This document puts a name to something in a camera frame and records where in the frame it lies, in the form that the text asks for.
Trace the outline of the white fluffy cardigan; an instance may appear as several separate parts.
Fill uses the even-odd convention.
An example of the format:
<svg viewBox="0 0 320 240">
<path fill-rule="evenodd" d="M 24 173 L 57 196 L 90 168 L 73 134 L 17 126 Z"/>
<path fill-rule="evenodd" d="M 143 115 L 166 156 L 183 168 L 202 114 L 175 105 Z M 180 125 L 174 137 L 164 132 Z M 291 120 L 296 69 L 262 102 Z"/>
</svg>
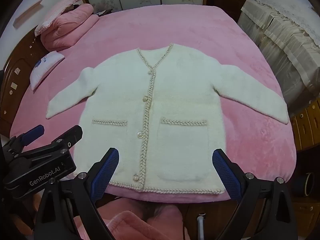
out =
<svg viewBox="0 0 320 240">
<path fill-rule="evenodd" d="M 226 149 L 221 99 L 289 122 L 284 99 L 239 67 L 170 44 L 114 55 L 79 77 L 48 103 L 47 118 L 86 100 L 74 148 L 77 171 L 109 149 L 119 152 L 111 185 L 138 192 L 221 194 L 212 164 Z"/>
</svg>

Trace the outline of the dark wooden headboard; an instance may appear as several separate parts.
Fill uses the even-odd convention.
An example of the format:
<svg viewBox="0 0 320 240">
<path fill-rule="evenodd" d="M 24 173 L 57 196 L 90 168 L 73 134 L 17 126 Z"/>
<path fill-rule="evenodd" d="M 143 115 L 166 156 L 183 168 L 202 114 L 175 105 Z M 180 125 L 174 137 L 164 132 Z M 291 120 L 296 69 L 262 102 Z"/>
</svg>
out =
<svg viewBox="0 0 320 240">
<path fill-rule="evenodd" d="M 1 134 L 10 137 L 10 130 L 22 98 L 30 85 L 35 64 L 48 53 L 31 29 L 11 52 L 3 69 L 1 84 Z"/>
</svg>

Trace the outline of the pink plush bed blanket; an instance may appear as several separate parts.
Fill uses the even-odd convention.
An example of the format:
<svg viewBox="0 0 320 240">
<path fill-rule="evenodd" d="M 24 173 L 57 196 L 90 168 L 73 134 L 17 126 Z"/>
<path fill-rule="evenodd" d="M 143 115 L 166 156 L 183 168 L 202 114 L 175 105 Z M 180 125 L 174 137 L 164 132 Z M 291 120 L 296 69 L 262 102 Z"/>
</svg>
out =
<svg viewBox="0 0 320 240">
<path fill-rule="evenodd" d="M 110 57 L 135 49 L 157 50 L 170 44 L 194 48 L 220 64 L 239 67 L 279 94 L 281 89 L 259 48 L 223 10 L 201 5 L 154 5 L 115 12 L 98 22 L 71 48 L 39 87 L 28 89 L 22 99 L 11 136 L 37 125 L 44 135 L 30 148 L 50 143 L 66 130 L 79 125 L 86 100 L 47 118 L 48 103 L 73 83 L 81 71 L 95 68 Z M 287 124 L 261 114 L 234 100 L 222 98 L 221 109 L 229 159 L 257 178 L 288 181 L 296 166 L 296 149 L 290 121 Z M 163 203 L 224 201 L 228 194 L 164 194 L 107 187 L 116 196 Z"/>
</svg>

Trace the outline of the white metal pole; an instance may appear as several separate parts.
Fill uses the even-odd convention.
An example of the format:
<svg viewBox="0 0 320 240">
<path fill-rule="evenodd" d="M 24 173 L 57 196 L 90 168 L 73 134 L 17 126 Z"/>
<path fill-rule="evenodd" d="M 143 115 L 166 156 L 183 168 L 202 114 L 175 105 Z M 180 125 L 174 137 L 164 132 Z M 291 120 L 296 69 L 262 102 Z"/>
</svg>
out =
<svg viewBox="0 0 320 240">
<path fill-rule="evenodd" d="M 204 240 L 204 219 L 206 214 L 201 213 L 197 217 L 197 239 Z"/>
</svg>

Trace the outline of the small white printed pillow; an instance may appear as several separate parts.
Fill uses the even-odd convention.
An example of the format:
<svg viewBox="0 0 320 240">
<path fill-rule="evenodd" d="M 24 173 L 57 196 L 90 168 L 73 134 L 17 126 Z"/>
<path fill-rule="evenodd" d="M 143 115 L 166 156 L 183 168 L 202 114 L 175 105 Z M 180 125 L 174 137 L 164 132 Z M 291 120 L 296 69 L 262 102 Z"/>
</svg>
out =
<svg viewBox="0 0 320 240">
<path fill-rule="evenodd" d="M 57 51 L 51 51 L 40 59 L 30 74 L 30 86 L 34 91 L 47 75 L 62 61 L 65 56 Z"/>
</svg>

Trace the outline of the wooden drawer cabinet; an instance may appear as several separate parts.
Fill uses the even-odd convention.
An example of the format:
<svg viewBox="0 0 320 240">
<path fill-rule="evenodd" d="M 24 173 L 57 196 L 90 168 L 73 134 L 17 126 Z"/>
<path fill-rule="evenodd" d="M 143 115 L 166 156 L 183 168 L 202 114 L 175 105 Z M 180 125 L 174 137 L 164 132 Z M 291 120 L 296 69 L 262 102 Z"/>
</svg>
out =
<svg viewBox="0 0 320 240">
<path fill-rule="evenodd" d="M 319 98 L 294 115 L 290 121 L 297 152 L 318 146 L 320 142 Z"/>
</svg>

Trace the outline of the folded pink quilt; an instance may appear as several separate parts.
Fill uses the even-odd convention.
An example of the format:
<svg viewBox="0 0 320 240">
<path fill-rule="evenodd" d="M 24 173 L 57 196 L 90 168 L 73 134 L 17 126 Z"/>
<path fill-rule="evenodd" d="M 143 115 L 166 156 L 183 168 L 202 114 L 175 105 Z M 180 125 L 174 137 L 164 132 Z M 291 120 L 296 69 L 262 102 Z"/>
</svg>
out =
<svg viewBox="0 0 320 240">
<path fill-rule="evenodd" d="M 48 51 L 61 51 L 74 46 L 99 20 L 93 14 L 90 4 L 82 4 L 76 9 L 56 18 L 52 25 L 41 34 L 41 42 Z"/>
</svg>

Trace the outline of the pink lace-edged pillow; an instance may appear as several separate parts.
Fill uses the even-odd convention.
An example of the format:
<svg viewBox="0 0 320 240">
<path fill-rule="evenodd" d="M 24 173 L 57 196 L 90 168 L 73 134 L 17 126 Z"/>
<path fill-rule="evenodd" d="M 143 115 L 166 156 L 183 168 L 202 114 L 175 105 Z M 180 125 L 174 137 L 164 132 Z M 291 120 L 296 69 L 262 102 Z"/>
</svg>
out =
<svg viewBox="0 0 320 240">
<path fill-rule="evenodd" d="M 45 30 L 47 30 L 54 20 L 58 18 L 69 6 L 80 0 L 61 0 L 56 3 L 40 20 L 39 24 L 34 30 L 35 37 L 41 35 Z"/>
</svg>

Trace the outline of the cream lace furniture cover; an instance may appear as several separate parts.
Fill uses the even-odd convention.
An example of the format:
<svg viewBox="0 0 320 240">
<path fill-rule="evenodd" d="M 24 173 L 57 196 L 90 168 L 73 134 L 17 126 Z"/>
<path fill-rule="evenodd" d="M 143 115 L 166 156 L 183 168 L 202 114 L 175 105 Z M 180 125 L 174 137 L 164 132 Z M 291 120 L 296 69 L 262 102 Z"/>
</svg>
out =
<svg viewBox="0 0 320 240">
<path fill-rule="evenodd" d="M 319 14 L 298 0 L 247 0 L 238 25 L 270 65 L 290 113 L 319 96 Z"/>
</svg>

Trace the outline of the pink wall shelf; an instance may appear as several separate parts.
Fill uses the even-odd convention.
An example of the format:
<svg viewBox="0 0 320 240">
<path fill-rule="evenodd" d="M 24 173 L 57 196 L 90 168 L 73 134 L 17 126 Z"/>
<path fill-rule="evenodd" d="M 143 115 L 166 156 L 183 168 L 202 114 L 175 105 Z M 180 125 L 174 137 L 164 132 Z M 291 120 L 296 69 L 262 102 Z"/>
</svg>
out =
<svg viewBox="0 0 320 240">
<path fill-rule="evenodd" d="M 18 29 L 26 20 L 31 18 L 36 12 L 41 10 L 43 8 L 43 5 L 41 4 L 43 0 L 38 0 L 34 2 L 31 6 L 29 6 L 27 9 L 25 9 L 22 13 L 20 13 L 14 20 L 12 26 L 15 29 Z"/>
</svg>

